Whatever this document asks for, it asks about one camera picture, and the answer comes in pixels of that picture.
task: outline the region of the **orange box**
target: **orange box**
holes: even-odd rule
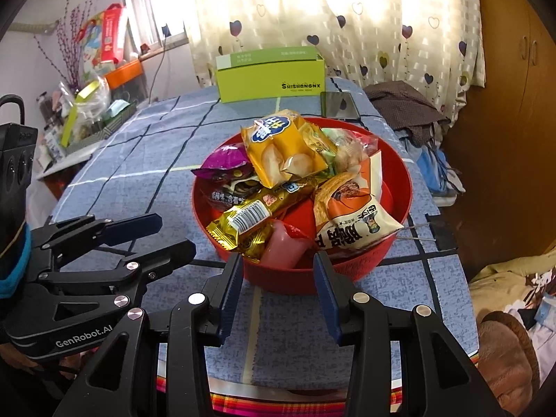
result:
[[[110,89],[114,90],[142,74],[143,65],[136,59],[135,61],[118,67],[115,71],[107,73],[105,78]]]

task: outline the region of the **window sill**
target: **window sill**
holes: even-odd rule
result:
[[[169,50],[172,50],[174,48],[184,46],[185,44],[188,44],[188,43],[189,43],[189,39],[187,38],[185,33],[170,36],[166,39],[166,47],[159,47],[155,50],[151,50],[151,51],[145,53],[144,55],[141,55],[139,57],[139,61],[141,61],[141,62],[145,61],[149,58],[155,57],[157,55],[161,55],[164,52],[164,50],[169,51]]]

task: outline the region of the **blue tablecloth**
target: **blue tablecloth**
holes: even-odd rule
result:
[[[339,89],[353,95],[362,124],[404,159],[413,184],[411,220],[416,225],[426,223],[426,214],[439,211],[419,168],[360,87],[345,79],[327,79],[327,90]],[[238,133],[241,125],[285,108],[320,115],[320,100],[288,97],[222,104],[218,89],[212,87],[152,104],[96,151],[66,189],[53,211],[54,221],[87,213],[119,220],[157,212],[163,218],[162,229],[159,234],[137,240],[135,252],[160,248],[187,237],[196,243],[198,258],[217,260],[215,250],[192,215],[194,176],[190,169]],[[427,226],[417,228],[417,232],[419,237],[432,238]],[[435,242],[420,243],[425,253],[437,252]],[[120,246],[129,247],[129,243]],[[408,256],[418,255],[414,240],[396,240],[387,254],[392,264],[377,267],[357,286],[388,306],[409,310],[421,303],[429,305],[441,313],[448,329],[465,351],[473,355],[479,346],[476,325],[458,256],[452,253],[407,262]],[[119,259],[94,251],[66,269],[102,270],[115,266]],[[220,271],[198,266],[181,268],[149,285],[143,307],[147,311],[171,308],[201,290],[205,280]],[[392,348],[393,386],[399,386],[397,342]],[[338,348],[328,335],[315,296],[276,295],[246,281],[231,336],[222,348],[206,349],[210,376],[286,389],[345,388],[351,358],[352,348]]]

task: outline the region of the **white wall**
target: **white wall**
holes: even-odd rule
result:
[[[74,8],[85,0],[70,0]],[[95,14],[110,3],[122,0],[95,0],[92,13]],[[66,0],[27,0],[15,18],[15,22],[43,24],[52,23],[64,14]],[[38,36],[47,54],[64,73],[65,66],[57,45],[56,35]],[[143,62],[148,88],[162,57],[157,55]],[[37,48],[32,34],[7,32],[0,41],[0,96],[18,94],[23,98],[26,108],[26,124],[42,131],[44,119],[37,107],[36,98],[44,91],[52,92],[58,87],[59,74],[45,60]],[[176,97],[191,90],[198,89],[193,70],[189,46],[181,46],[166,52],[164,63],[158,72],[152,98],[166,99]],[[4,105],[0,108],[0,124],[18,122],[17,106]],[[32,183],[28,198],[34,199],[35,208],[47,209],[42,214],[48,215],[54,202],[48,189],[41,183]],[[40,223],[42,215],[35,214],[32,219]]]

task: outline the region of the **smartphone screen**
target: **smartphone screen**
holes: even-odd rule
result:
[[[359,121],[361,116],[349,92],[321,92],[322,117]]]

